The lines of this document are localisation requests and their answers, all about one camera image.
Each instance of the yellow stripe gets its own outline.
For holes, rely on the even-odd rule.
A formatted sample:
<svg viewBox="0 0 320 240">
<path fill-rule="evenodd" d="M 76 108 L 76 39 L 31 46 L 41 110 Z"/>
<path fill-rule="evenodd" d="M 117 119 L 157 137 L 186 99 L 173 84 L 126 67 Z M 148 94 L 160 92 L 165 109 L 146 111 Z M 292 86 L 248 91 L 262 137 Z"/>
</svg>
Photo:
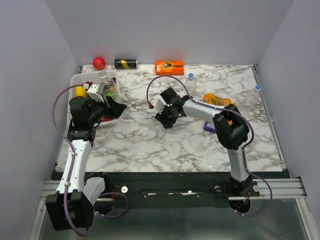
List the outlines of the yellow stripe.
<svg viewBox="0 0 320 240">
<path fill-rule="evenodd" d="M 121 63 L 122 63 L 122 65 L 123 65 L 126 69 L 128 69 L 128 68 L 129 68 L 129 66 L 128 66 L 128 64 L 127 64 L 126 60 L 121 60 Z"/>
</svg>

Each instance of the gray floor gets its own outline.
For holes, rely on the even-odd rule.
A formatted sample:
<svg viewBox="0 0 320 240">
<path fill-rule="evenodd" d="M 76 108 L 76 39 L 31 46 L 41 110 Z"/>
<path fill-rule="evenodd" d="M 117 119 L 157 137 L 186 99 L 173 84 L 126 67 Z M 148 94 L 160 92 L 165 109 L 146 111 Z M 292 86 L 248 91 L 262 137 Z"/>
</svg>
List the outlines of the gray floor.
<svg viewBox="0 0 320 240">
<path fill-rule="evenodd" d="M 250 212 L 266 205 L 252 203 Z M 41 240 L 80 240 L 71 230 L 54 231 L 46 216 Z M 258 217 L 241 217 L 231 209 L 131 209 L 118 219 L 95 217 L 87 240 L 307 240 L 294 199 L 274 200 Z"/>
</svg>

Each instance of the red ball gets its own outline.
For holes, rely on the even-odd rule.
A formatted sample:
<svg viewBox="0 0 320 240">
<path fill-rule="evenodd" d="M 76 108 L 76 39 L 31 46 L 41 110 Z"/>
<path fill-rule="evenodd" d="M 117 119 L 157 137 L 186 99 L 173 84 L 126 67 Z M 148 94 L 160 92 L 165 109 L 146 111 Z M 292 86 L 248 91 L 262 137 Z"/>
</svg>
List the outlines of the red ball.
<svg viewBox="0 0 320 240">
<path fill-rule="evenodd" d="M 93 66 L 97 70 L 103 70 L 106 67 L 106 62 L 102 57 L 96 57 L 92 62 Z"/>
</svg>

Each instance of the cable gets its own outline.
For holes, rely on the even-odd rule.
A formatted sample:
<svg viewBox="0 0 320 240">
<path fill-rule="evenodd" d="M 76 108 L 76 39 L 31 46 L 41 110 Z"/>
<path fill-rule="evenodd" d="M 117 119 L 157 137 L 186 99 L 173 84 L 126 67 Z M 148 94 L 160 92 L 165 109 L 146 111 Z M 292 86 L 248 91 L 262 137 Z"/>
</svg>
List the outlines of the cable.
<svg viewBox="0 0 320 240">
<path fill-rule="evenodd" d="M 57 124 L 56 124 L 56 120 L 55 120 L 55 108 L 58 102 L 58 99 L 60 98 L 60 96 L 65 93 L 66 91 L 68 91 L 69 89 L 75 88 L 75 87 L 79 87 L 82 86 L 82 84 L 77 84 L 77 85 L 72 85 L 67 87 L 65 90 L 63 90 L 62 92 L 59 93 L 59 95 L 56 97 L 56 99 L 54 100 L 53 103 L 53 107 L 52 107 L 52 112 L 51 112 L 51 118 L 52 118 L 52 123 L 54 128 L 56 129 L 56 131 L 60 134 L 60 136 L 69 144 L 71 150 L 72 150 L 72 159 L 71 159 L 71 164 L 70 164 L 70 169 L 68 172 L 68 175 L 66 177 L 66 182 L 69 183 L 70 179 L 71 179 L 71 174 L 72 174 L 72 170 L 74 168 L 75 165 L 75 158 L 76 158 L 76 150 L 74 145 L 71 143 L 71 141 L 69 141 L 69 139 L 61 132 L 61 130 L 58 128 Z M 69 184 L 65 185 L 65 189 L 64 189 L 64 194 L 63 194 L 63 208 L 64 208 L 64 213 L 65 213 L 65 217 L 66 220 L 68 221 L 70 227 L 73 229 L 73 231 L 78 234 L 81 237 L 85 237 L 88 235 L 88 228 L 86 229 L 86 232 L 81 232 L 79 231 L 76 226 L 74 225 L 74 223 L 72 222 L 71 218 L 70 218 L 70 214 L 68 211 L 68 203 L 67 203 L 67 196 L 68 196 L 68 188 L 69 188 Z"/>
<path fill-rule="evenodd" d="M 269 185 L 269 183 L 268 183 L 264 178 L 262 178 L 262 177 L 260 177 L 260 176 L 258 176 L 258 175 L 253 174 L 252 172 L 250 172 L 250 170 L 248 169 L 248 165 L 247 165 L 245 147 L 248 146 L 249 144 L 251 144 L 251 143 L 253 142 L 254 138 L 255 138 L 255 131 L 254 131 L 252 125 L 250 124 L 250 122 L 249 122 L 244 116 L 242 116 L 240 113 L 238 113 L 238 112 L 236 112 L 236 111 L 233 111 L 233 110 L 231 110 L 231 109 L 220 108 L 220 107 L 216 107 L 216 106 L 214 106 L 214 105 L 208 104 L 208 103 L 204 103 L 204 102 L 201 102 L 201 101 L 194 100 L 194 99 L 191 97 L 191 95 L 190 95 L 187 87 L 184 85 L 184 83 L 183 83 L 180 79 L 178 79 L 177 77 L 175 77 L 175 76 L 170 76 L 170 75 L 159 75 L 159 76 L 156 76 L 155 78 L 153 78 L 153 79 L 149 82 L 149 84 L 148 84 L 148 86 L 147 86 L 147 88 L 146 88 L 146 102 L 147 102 L 148 106 L 151 105 L 151 102 L 149 101 L 149 96 L 148 96 L 148 95 L 149 95 L 149 88 L 150 88 L 151 84 L 152 84 L 153 81 L 155 81 L 156 79 L 158 79 L 158 78 L 163 78 L 163 77 L 169 77 L 169 78 L 172 78 L 172 79 L 178 81 L 178 82 L 182 85 L 182 87 L 184 88 L 184 90 L 185 90 L 186 94 L 188 95 L 189 99 L 190 99 L 192 102 L 194 102 L 195 104 L 198 104 L 198 105 L 201 105 L 201 106 L 204 106 L 204 107 L 208 107 L 208 108 L 211 108 L 211 109 L 214 109 L 214 110 L 218 110 L 218 111 L 226 111 L 226 112 L 233 113 L 233 114 L 237 115 L 238 117 L 242 118 L 242 119 L 245 121 L 245 123 L 248 125 L 248 127 L 249 127 L 249 129 L 250 129 L 250 131 L 251 131 L 251 139 L 250 139 L 247 143 L 245 143 L 245 144 L 243 145 L 242 149 L 241 149 L 241 150 L 242 150 L 242 157 L 243 157 L 244 169 L 245 169 L 245 171 L 246 171 L 250 176 L 262 180 L 262 181 L 268 186 L 268 188 L 269 188 L 269 190 L 270 190 L 270 201 L 269 201 L 268 205 L 267 205 L 263 210 L 261 210 L 261 211 L 259 211 L 259 212 L 252 213 L 252 214 L 244 214 L 244 213 L 235 211 L 235 213 L 237 213 L 237 214 L 239 214 L 239 215 L 241 215 L 241 216 L 243 216 L 243 217 L 255 217 L 255 216 L 258 216 L 258 215 L 260 215 L 260 214 L 263 214 L 265 211 L 267 211 L 267 210 L 270 208 L 271 203 L 272 203 L 272 200 L 273 200 L 273 192 L 272 192 L 271 186 Z"/>
<path fill-rule="evenodd" d="M 121 217 L 122 215 L 124 215 L 125 213 L 128 212 L 128 210 L 129 210 L 129 200 L 128 200 L 126 195 L 124 195 L 121 192 L 106 192 L 106 193 L 100 194 L 99 198 L 104 197 L 104 196 L 109 196 L 109 195 L 120 195 L 125 199 L 126 204 L 125 204 L 124 211 L 119 213 L 119 214 L 117 214 L 117 215 L 111 215 L 111 216 L 110 215 L 101 214 L 98 211 L 95 211 L 94 214 L 99 215 L 99 216 L 101 216 L 103 218 L 106 218 L 106 219 L 116 219 L 116 218 L 119 218 L 119 217 Z"/>
</svg>

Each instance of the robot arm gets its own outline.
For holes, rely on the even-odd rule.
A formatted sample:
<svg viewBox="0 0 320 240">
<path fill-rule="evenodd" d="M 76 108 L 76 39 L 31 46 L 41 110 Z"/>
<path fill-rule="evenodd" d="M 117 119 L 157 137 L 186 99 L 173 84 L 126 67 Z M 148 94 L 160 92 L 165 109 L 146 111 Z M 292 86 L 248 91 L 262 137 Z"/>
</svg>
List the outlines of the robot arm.
<svg viewBox="0 0 320 240">
<path fill-rule="evenodd" d="M 72 121 L 67 138 L 74 146 L 75 153 L 69 146 L 61 182 L 55 194 L 48 195 L 45 200 L 49 217 L 56 231 L 71 228 L 63 207 L 66 186 L 68 186 L 68 212 L 76 228 L 89 228 L 92 225 L 93 206 L 98 196 L 105 190 L 105 180 L 100 177 L 90 178 L 84 185 L 86 165 L 96 136 L 94 125 L 104 117 L 119 118 L 127 107 L 115 102 L 111 96 L 106 97 L 105 87 L 103 83 L 93 84 L 87 90 L 90 98 L 76 96 L 69 102 Z M 67 181 L 73 154 L 75 159 L 71 178 Z"/>
<path fill-rule="evenodd" d="M 247 124 L 240 117 L 228 111 L 196 104 L 187 95 L 181 98 L 171 87 L 160 95 L 166 105 L 159 99 L 152 99 L 151 104 L 158 112 L 155 119 L 161 122 L 165 129 L 172 128 L 178 117 L 185 116 L 197 117 L 214 124 L 219 142 L 227 148 L 231 166 L 232 192 L 239 195 L 245 191 L 252 183 L 245 169 L 242 153 L 242 146 L 248 140 Z M 225 108 L 239 113 L 233 104 Z"/>
</svg>

